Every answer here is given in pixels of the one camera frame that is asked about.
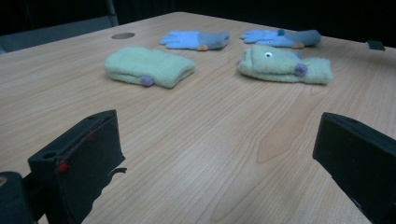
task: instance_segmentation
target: black device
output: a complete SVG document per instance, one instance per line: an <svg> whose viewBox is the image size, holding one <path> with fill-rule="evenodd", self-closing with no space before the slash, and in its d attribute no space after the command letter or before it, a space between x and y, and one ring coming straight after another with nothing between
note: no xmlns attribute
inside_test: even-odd
<svg viewBox="0 0 396 224"><path fill-rule="evenodd" d="M396 141L348 117L324 113L313 152L372 223L396 223Z"/></svg>
<svg viewBox="0 0 396 224"><path fill-rule="evenodd" d="M125 158L116 110L91 115L28 159L31 173L0 173L0 223L81 223Z"/></svg>

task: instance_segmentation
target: glove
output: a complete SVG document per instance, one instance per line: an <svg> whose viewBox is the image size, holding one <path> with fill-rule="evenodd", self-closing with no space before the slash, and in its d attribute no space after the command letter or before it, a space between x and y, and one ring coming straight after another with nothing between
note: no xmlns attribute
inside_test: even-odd
<svg viewBox="0 0 396 224"><path fill-rule="evenodd" d="M161 39L168 49L222 49L230 42L230 33L171 31Z"/></svg>
<svg viewBox="0 0 396 224"><path fill-rule="evenodd" d="M173 88L194 68L190 59L140 47L119 49L105 60L105 70L112 79L145 87L156 84Z"/></svg>
<svg viewBox="0 0 396 224"><path fill-rule="evenodd" d="M330 61L300 59L291 50L254 45L245 49L238 70L249 77L276 82L303 82L326 85L332 81Z"/></svg>
<svg viewBox="0 0 396 224"><path fill-rule="evenodd" d="M247 44L255 43L272 47L302 49L305 46L318 44L321 36L317 30L299 32L251 30L245 32L240 38Z"/></svg>

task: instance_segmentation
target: blue glove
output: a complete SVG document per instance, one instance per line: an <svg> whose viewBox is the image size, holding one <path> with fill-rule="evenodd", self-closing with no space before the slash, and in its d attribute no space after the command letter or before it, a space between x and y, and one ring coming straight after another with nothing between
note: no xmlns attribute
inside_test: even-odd
<svg viewBox="0 0 396 224"><path fill-rule="evenodd" d="M251 30L240 36L247 44L259 44L271 47L302 49L320 42L321 36L317 30L289 32L284 30Z"/></svg>
<svg viewBox="0 0 396 224"><path fill-rule="evenodd" d="M161 39L168 49L222 49L230 42L230 33L171 31Z"/></svg>

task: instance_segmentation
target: table surface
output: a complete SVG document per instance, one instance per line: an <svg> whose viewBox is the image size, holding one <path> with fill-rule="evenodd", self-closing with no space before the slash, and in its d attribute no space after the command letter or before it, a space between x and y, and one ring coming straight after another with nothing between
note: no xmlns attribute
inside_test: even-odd
<svg viewBox="0 0 396 224"><path fill-rule="evenodd" d="M0 56L0 170L27 159L89 115L116 109L126 160L84 223L369 223L312 159L323 112L396 137L396 49L322 37L303 58L331 60L328 86L275 83L237 71L239 36L258 24L177 12ZM166 49L171 30L229 31L222 50ZM128 39L111 36L133 32ZM173 89L110 79L117 49L194 60Z"/></svg>

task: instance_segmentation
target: folded glove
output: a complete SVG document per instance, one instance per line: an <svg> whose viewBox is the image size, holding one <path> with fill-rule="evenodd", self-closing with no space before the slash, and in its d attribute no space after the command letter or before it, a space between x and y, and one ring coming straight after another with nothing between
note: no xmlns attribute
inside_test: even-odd
<svg viewBox="0 0 396 224"><path fill-rule="evenodd" d="M322 58L301 60L291 50L262 45L245 49L238 70L246 76L267 81L323 85L332 81L329 60Z"/></svg>
<svg viewBox="0 0 396 224"><path fill-rule="evenodd" d="M111 78L146 87L156 84L173 88L194 68L195 63L190 59L145 48L119 49L105 61L105 70Z"/></svg>

